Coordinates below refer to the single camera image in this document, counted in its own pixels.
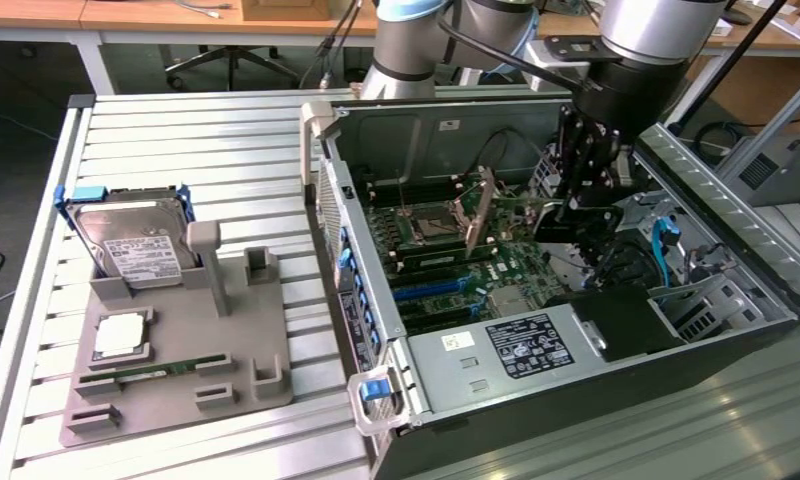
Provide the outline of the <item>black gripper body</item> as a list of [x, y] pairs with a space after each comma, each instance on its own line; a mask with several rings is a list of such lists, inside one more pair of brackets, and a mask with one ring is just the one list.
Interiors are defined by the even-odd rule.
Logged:
[[579, 112], [620, 134], [623, 144], [653, 125], [688, 71], [688, 61], [648, 64], [627, 58], [592, 63], [572, 102]]

